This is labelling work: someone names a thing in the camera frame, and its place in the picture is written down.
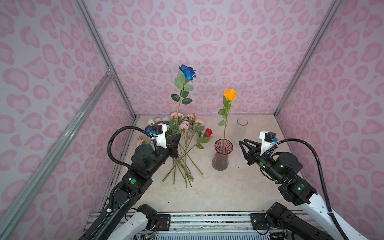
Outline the pink ribbed glass vase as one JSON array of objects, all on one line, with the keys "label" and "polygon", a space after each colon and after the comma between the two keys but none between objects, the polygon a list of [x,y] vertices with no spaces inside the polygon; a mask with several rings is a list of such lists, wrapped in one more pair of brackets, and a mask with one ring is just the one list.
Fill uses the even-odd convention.
[{"label": "pink ribbed glass vase", "polygon": [[219,139],[215,142],[215,155],[212,166],[217,171],[225,171],[229,166],[229,154],[233,151],[233,144],[227,139]]}]

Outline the small red artificial rose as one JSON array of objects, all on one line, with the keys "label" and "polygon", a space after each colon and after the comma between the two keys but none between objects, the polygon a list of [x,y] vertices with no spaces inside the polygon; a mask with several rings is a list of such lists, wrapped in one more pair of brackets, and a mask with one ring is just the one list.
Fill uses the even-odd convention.
[{"label": "small red artificial rose", "polygon": [[189,128],[183,125],[181,133],[184,140],[181,146],[182,163],[186,164],[186,160],[190,160],[196,166],[191,157],[192,151],[194,149],[204,149],[204,145],[210,141],[213,131],[201,125],[190,126]]}]

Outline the orange artificial rose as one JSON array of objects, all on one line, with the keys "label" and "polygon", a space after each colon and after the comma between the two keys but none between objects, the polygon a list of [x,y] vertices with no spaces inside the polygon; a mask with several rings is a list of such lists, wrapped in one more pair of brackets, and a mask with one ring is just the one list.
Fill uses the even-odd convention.
[{"label": "orange artificial rose", "polygon": [[223,117],[223,120],[221,120],[218,123],[218,126],[224,127],[224,133],[223,133],[223,140],[222,140],[222,147],[220,152],[225,152],[226,147],[226,131],[229,121],[229,113],[231,111],[232,102],[237,96],[237,92],[234,89],[226,89],[223,92],[223,107],[218,111],[218,115]]}]

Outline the blue artificial rose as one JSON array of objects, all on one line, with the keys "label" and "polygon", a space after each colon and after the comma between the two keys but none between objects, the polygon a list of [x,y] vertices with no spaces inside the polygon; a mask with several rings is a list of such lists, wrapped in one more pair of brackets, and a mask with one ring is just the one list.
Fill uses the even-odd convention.
[{"label": "blue artificial rose", "polygon": [[154,129],[153,129],[153,126],[150,126],[150,125],[146,126],[145,131],[146,131],[147,133],[151,134],[151,135],[154,135],[154,134],[156,133],[156,132],[154,131]]},{"label": "blue artificial rose", "polygon": [[179,125],[182,123],[181,106],[189,105],[193,100],[189,97],[190,92],[194,90],[192,82],[196,78],[196,70],[186,65],[181,65],[174,81],[175,87],[180,91],[178,94],[172,94],[171,99],[177,103],[177,108],[171,114],[173,122],[173,134],[179,134]]}]

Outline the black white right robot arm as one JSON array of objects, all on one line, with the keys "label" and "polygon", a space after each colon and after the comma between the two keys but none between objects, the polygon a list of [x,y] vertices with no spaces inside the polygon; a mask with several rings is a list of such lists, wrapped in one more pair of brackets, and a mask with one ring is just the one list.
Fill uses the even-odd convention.
[{"label": "black white right robot arm", "polygon": [[[282,143],[287,142],[301,143],[308,147],[314,155],[318,166],[322,195],[298,175],[303,166],[295,155],[289,152],[274,152]],[[263,151],[264,143],[257,143],[248,139],[239,141],[239,146],[248,165],[258,165],[263,175],[279,186],[278,190],[283,198],[307,213],[322,227],[322,230],[295,217],[280,203],[274,203],[266,213],[270,228],[285,228],[305,240],[365,239],[363,234],[359,233],[333,210],[319,156],[309,143],[300,139],[273,139],[271,142],[266,142],[266,145],[270,145],[270,148]]]}]

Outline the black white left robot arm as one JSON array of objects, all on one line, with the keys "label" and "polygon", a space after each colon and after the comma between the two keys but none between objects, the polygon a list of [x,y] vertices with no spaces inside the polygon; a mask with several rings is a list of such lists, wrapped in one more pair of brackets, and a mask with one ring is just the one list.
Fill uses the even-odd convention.
[{"label": "black white left robot arm", "polygon": [[122,180],[111,190],[110,200],[81,240],[106,240],[129,209],[142,197],[153,183],[152,176],[166,160],[178,157],[181,134],[166,139],[165,147],[156,152],[151,145],[142,144],[131,157],[132,165]]}]

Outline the clear frosted glass vase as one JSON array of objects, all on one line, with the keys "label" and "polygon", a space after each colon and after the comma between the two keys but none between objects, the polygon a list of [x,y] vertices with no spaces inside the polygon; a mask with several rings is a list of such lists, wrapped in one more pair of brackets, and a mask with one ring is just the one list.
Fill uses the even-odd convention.
[{"label": "clear frosted glass vase", "polygon": [[238,143],[244,139],[246,129],[248,126],[248,120],[246,118],[237,119],[236,126],[232,133],[232,140],[234,143]]}]

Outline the pink rosebud spray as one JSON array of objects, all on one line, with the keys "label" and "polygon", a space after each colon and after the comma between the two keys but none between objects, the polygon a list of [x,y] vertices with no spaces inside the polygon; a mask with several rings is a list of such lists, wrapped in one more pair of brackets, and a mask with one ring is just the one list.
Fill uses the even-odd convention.
[{"label": "pink rosebud spray", "polygon": [[201,136],[204,129],[205,121],[198,118],[196,114],[186,115],[182,121],[182,124],[180,125],[180,130],[190,137],[192,137],[194,134]]}]

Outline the white artificial rose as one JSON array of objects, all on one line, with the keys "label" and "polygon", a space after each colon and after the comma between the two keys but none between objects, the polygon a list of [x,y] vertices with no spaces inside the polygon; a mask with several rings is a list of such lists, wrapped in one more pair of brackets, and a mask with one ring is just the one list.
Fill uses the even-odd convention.
[{"label": "white artificial rose", "polygon": [[148,125],[149,126],[153,126],[153,125],[155,125],[156,123],[155,123],[155,121],[153,120],[153,119],[150,119],[149,121],[148,121]]}]

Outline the pale pink carnation spray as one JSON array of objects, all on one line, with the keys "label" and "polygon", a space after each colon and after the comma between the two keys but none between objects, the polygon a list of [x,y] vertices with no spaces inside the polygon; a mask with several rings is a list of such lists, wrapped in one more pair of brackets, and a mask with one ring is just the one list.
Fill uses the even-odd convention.
[{"label": "pale pink carnation spray", "polygon": [[143,144],[150,144],[150,143],[151,143],[151,139],[147,135],[140,134],[137,137],[137,147]]}]

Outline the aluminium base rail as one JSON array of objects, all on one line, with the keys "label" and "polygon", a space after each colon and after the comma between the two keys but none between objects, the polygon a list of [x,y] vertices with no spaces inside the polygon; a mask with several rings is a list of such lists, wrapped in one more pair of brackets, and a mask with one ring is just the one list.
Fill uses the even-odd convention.
[{"label": "aluminium base rail", "polygon": [[148,205],[143,205],[125,222],[118,224],[127,211],[119,207],[112,211],[107,209],[105,216],[99,216],[93,225],[81,235],[82,240],[129,240],[141,231],[212,231],[214,228],[234,228],[239,225],[242,229],[245,223],[252,225],[253,230],[269,233],[271,230],[288,230],[304,240],[352,240],[359,239],[360,234],[350,229],[348,223],[335,212],[326,213],[323,206],[303,205],[302,209],[310,215],[322,230],[307,223],[292,211],[279,203],[274,203],[266,212],[250,213],[202,213],[158,215]]}]

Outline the aluminium frame left post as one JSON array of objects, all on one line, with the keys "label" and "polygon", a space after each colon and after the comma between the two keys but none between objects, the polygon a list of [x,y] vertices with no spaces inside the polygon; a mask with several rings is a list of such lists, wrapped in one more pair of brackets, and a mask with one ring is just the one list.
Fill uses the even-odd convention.
[{"label": "aluminium frame left post", "polygon": [[74,0],[74,4],[76,5],[79,14],[81,15],[83,21],[85,22],[85,25],[88,29],[88,32],[90,33],[95,46],[105,64],[109,72],[113,75],[113,81],[115,83],[115,86],[118,89],[118,92],[120,96],[123,99],[123,103],[125,104],[130,116],[132,117],[133,120],[136,120],[137,115],[135,114],[135,111],[133,110],[133,107],[129,101],[129,98],[123,88],[123,84],[121,83],[121,80],[119,78],[119,75],[117,74],[115,67],[111,61],[111,58],[107,52],[106,46],[101,38],[101,35],[99,34],[95,21],[93,20],[91,13],[87,7],[87,4],[83,0]]}]

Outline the aluminium frame post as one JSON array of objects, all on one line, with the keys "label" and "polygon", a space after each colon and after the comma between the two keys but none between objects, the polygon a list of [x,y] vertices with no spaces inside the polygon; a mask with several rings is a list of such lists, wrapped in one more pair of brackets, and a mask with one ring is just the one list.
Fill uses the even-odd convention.
[{"label": "aluminium frame post", "polygon": [[283,94],[283,97],[274,113],[275,118],[277,118],[283,111],[285,104],[287,103],[291,93],[293,92],[295,86],[299,82],[302,74],[304,73],[305,68],[310,62],[312,56],[314,55],[318,45],[321,43],[322,38],[326,34],[327,30],[330,28],[338,12],[341,10],[344,1],[342,0],[333,0],[330,7],[328,8],[321,24],[319,25],[316,33],[314,34],[313,39],[310,41],[309,47],[306,50],[303,59],[300,61],[295,74],[293,75],[286,91]]},{"label": "aluminium frame post", "polygon": [[101,38],[101,35],[99,34],[95,21],[93,20],[91,13],[87,7],[87,4],[83,0],[74,0],[74,4],[76,5],[79,14],[81,15],[83,21],[85,22],[85,25],[88,29],[88,32],[90,33],[95,46],[105,64],[109,72],[113,75],[113,81],[115,83],[115,86],[118,89],[118,92],[120,96],[123,99],[123,103],[125,104],[130,116],[132,117],[133,120],[136,120],[137,115],[135,114],[135,111],[133,110],[133,107],[129,101],[129,98],[123,88],[123,84],[121,83],[121,80],[119,78],[119,75],[117,74],[115,67],[111,61],[111,58],[107,52],[106,46]]}]

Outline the aluminium frame right post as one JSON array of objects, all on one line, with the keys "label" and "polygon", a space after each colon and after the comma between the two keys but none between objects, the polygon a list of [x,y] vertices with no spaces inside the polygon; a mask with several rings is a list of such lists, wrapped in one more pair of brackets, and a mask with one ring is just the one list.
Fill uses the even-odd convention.
[{"label": "aluminium frame right post", "polygon": [[295,86],[299,82],[302,74],[304,73],[305,68],[310,62],[312,56],[314,55],[318,45],[321,43],[322,38],[326,34],[327,30],[330,28],[338,12],[341,10],[344,1],[342,0],[333,0],[330,7],[328,8],[321,24],[319,25],[316,33],[314,34],[313,39],[310,41],[309,47],[306,50],[303,59],[300,61],[295,74],[293,75],[286,91],[283,94],[283,97],[274,113],[275,118],[277,118],[283,111],[285,104],[287,103],[291,93],[293,92]]}]

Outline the aluminium frame left diagonal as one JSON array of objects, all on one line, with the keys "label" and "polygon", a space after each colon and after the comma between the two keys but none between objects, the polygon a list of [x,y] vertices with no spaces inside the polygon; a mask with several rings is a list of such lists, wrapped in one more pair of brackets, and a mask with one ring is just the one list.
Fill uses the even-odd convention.
[{"label": "aluminium frame left diagonal", "polygon": [[100,84],[95,88],[76,116],[69,123],[66,130],[57,140],[50,152],[43,159],[43,162],[30,177],[20,194],[12,202],[1,221],[1,239],[7,240],[29,209],[30,204],[42,189],[48,177],[53,172],[59,160],[63,157],[75,136],[93,111],[104,91],[113,80],[114,74],[107,73]]}]

